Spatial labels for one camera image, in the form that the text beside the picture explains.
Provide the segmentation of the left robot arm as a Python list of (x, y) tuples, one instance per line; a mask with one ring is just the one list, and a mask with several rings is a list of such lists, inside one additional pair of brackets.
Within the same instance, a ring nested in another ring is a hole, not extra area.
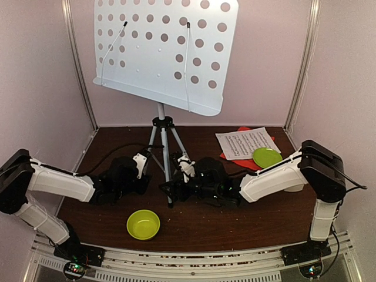
[(31, 158), (28, 150), (18, 150), (1, 167), (1, 212), (13, 214), (43, 233), (72, 261), (80, 260), (84, 247), (70, 225), (51, 215), (33, 197), (45, 192), (92, 205), (115, 204), (129, 193), (144, 194), (150, 182), (145, 166), (147, 149), (133, 157), (117, 157), (99, 175), (68, 172)]

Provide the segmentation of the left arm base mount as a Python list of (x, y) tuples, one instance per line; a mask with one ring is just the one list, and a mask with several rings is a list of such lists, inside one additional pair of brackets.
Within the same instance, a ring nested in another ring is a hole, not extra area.
[(73, 227), (65, 222), (69, 238), (62, 244), (49, 239), (54, 247), (53, 255), (68, 260), (63, 267), (63, 274), (69, 281), (77, 281), (86, 274), (91, 266), (100, 267), (105, 256), (105, 249), (82, 244)]

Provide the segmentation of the light blue music stand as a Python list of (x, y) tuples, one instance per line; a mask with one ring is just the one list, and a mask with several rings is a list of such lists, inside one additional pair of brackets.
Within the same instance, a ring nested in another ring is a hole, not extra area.
[(237, 1), (95, 1), (96, 85), (216, 116), (236, 29)]

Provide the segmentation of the white sheet music page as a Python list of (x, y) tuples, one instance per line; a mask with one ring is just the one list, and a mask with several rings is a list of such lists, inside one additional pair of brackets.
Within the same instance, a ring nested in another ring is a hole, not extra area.
[(281, 153), (281, 150), (277, 147), (265, 127), (229, 133), (216, 133), (215, 136), (220, 144), (224, 158), (227, 160), (252, 159), (254, 151), (259, 148), (273, 149)]

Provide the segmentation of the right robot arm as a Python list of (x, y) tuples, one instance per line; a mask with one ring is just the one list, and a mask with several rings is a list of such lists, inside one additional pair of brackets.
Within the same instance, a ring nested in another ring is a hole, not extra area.
[(180, 153), (171, 156), (176, 174), (159, 188), (172, 202), (184, 202), (192, 196), (215, 206), (239, 207), (270, 194), (299, 192), (310, 185), (316, 195), (309, 241), (301, 246), (305, 259), (314, 259), (324, 249), (340, 204), (354, 189), (367, 189), (344, 173), (342, 158), (313, 140), (305, 140), (289, 157), (256, 172), (228, 174), (223, 164), (212, 157), (196, 162)]

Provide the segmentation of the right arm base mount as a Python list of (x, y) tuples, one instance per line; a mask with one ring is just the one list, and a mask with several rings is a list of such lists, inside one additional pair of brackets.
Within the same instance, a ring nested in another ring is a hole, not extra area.
[(319, 278), (324, 272), (322, 258), (330, 254), (331, 248), (328, 240), (308, 240), (305, 243), (287, 246), (281, 249), (284, 265), (297, 265), (300, 274), (307, 279)]

